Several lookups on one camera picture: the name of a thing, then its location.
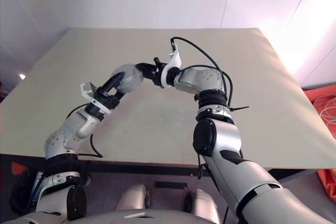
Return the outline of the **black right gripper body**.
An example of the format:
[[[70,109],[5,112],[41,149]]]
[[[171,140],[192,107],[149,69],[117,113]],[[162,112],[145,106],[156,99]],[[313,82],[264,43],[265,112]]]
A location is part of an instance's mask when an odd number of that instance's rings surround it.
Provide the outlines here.
[[[154,64],[151,65],[151,67],[150,67],[150,69],[151,69],[150,70],[150,73],[151,73],[150,79],[152,80],[154,85],[159,86],[159,87],[163,87],[162,86],[162,81],[161,81],[161,76],[162,76],[163,69],[166,67],[167,63],[161,62],[158,57],[154,57],[153,61],[154,61]]]

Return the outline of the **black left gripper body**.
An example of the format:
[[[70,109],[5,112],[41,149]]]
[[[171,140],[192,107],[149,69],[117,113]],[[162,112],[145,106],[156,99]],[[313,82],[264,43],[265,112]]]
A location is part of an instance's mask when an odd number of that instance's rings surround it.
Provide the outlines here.
[[[94,92],[94,98],[109,110],[115,109],[120,101],[115,98],[115,94],[102,93],[99,90]]]

